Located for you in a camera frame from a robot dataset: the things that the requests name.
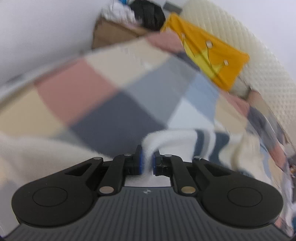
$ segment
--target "silver screw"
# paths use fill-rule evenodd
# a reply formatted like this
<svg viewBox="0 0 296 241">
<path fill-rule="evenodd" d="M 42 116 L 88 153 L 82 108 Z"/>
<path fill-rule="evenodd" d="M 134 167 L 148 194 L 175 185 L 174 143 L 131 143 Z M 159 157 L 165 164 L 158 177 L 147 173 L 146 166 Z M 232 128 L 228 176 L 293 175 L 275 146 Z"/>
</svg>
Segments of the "silver screw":
<svg viewBox="0 0 296 241">
<path fill-rule="evenodd" d="M 110 186 L 103 186 L 99 189 L 99 191 L 103 194 L 110 194 L 114 192 L 114 188 Z"/>
<path fill-rule="evenodd" d="M 191 186 L 185 186 L 185 187 L 182 187 L 181 188 L 181 192 L 182 193 L 186 193 L 186 194 L 192 194 L 194 193 L 196 190 L 194 187 L 191 187 Z"/>
</svg>

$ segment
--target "quilted wall panel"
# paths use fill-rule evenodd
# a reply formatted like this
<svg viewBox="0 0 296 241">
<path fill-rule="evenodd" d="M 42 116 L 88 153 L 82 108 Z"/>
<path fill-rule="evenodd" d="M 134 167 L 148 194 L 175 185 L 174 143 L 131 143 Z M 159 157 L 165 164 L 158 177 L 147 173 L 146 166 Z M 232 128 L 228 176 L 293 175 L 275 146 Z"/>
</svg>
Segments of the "quilted wall panel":
<svg viewBox="0 0 296 241">
<path fill-rule="evenodd" d="M 239 75 L 233 92 L 242 95 L 248 86 L 257 90 L 296 147 L 296 83 L 273 53 L 242 23 L 209 0 L 189 0 L 181 17 L 249 54 L 250 61 Z"/>
</svg>

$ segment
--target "black bag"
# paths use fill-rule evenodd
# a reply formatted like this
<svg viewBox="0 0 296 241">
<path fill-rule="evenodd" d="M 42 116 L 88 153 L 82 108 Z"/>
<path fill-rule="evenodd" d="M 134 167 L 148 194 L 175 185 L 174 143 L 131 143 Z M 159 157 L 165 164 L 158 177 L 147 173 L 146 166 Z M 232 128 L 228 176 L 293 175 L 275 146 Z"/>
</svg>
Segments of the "black bag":
<svg viewBox="0 0 296 241">
<path fill-rule="evenodd" d="M 142 26 L 159 31 L 165 22 L 165 15 L 159 5 L 147 0 L 135 0 L 130 4 L 130 8 L 135 12 L 135 18 L 142 20 Z"/>
</svg>

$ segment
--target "yellow cushion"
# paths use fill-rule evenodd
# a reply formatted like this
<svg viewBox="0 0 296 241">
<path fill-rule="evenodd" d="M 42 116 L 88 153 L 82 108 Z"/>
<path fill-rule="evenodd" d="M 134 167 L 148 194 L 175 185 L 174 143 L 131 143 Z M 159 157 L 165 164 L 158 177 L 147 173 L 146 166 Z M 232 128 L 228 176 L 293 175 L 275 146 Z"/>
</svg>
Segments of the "yellow cushion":
<svg viewBox="0 0 296 241">
<path fill-rule="evenodd" d="M 161 31 L 171 29 L 181 39 L 187 55 L 221 89 L 230 90 L 249 55 L 172 13 Z"/>
</svg>

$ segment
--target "patchwork bedsheet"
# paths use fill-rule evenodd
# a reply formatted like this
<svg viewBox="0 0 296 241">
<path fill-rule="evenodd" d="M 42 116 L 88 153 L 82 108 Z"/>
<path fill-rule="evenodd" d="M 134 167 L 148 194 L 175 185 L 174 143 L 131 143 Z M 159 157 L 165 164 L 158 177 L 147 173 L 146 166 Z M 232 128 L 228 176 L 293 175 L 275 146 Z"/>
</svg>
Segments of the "patchwork bedsheet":
<svg viewBox="0 0 296 241">
<path fill-rule="evenodd" d="M 196 134 L 190 158 L 206 157 L 277 188 L 284 208 L 276 225 L 292 235 L 291 178 L 278 133 L 257 109 L 216 87 L 173 32 L 87 54 L 0 104 L 0 131 L 8 136 L 67 142 L 109 157 L 170 130 Z M 4 149 L 0 142 L 0 156 Z"/>
</svg>

